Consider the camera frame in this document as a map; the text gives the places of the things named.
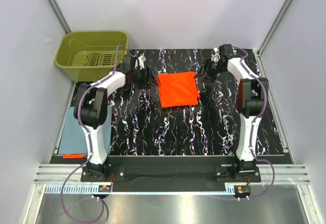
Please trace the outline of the orange t shirt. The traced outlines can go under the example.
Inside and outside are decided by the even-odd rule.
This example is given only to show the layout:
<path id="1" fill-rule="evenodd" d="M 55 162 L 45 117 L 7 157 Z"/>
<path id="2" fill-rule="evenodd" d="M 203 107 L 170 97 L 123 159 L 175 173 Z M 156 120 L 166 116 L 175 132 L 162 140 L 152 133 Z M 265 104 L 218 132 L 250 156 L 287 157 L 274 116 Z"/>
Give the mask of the orange t shirt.
<path id="1" fill-rule="evenodd" d="M 200 94 L 195 72 L 159 74 L 157 82 L 162 108 L 198 105 Z"/>

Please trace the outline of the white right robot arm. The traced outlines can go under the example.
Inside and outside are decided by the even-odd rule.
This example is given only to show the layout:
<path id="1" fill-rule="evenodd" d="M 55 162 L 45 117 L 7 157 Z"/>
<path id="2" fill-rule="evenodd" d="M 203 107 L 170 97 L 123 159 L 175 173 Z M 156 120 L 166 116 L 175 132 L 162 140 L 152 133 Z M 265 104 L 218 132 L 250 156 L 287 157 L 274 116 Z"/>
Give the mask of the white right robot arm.
<path id="1" fill-rule="evenodd" d="M 267 78 L 262 78 L 252 71 L 245 63 L 248 53 L 232 46 L 223 44 L 211 52 L 202 67 L 195 75 L 215 80 L 222 72 L 231 73 L 238 82 L 236 111 L 240 115 L 240 136 L 238 147 L 227 177 L 235 181 L 246 181 L 255 174 L 257 166 L 256 141 L 262 116 L 267 107 Z"/>

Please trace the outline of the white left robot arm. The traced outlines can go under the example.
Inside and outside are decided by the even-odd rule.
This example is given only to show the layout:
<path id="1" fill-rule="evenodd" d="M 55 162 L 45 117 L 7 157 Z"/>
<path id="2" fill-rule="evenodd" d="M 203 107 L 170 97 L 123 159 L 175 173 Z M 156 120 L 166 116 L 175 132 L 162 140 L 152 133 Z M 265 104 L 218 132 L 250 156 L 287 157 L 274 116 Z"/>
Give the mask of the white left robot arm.
<path id="1" fill-rule="evenodd" d="M 81 165 L 83 175 L 105 181 L 110 176 L 108 152 L 104 146 L 103 124 L 107 119 L 108 98 L 117 89 L 133 83 L 138 89 L 157 86 L 144 55 L 125 55 L 104 78 L 91 84 L 82 84 L 77 91 L 73 115 L 81 126 L 87 144 L 88 156 Z"/>

